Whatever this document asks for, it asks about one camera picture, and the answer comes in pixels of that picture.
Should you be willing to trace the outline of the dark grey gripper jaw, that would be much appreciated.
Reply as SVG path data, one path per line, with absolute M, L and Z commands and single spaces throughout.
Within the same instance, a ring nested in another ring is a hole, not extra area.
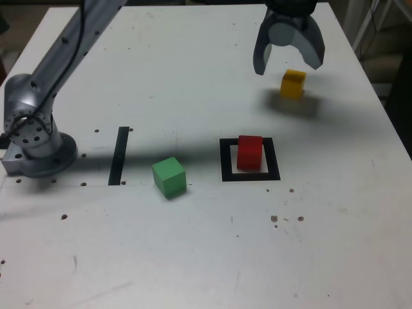
M 275 21 L 276 18 L 274 12 L 267 9 L 265 17 L 259 27 L 253 53 L 254 71 L 258 75 L 265 74 L 267 62 L 272 51 L 272 41 L 269 36 L 269 29 Z

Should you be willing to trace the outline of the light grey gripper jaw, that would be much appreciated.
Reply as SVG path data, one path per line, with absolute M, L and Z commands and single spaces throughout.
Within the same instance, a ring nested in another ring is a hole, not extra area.
M 314 70 L 323 65 L 325 46 L 321 31 L 311 16 L 279 18 L 268 31 L 275 46 L 293 46 Z

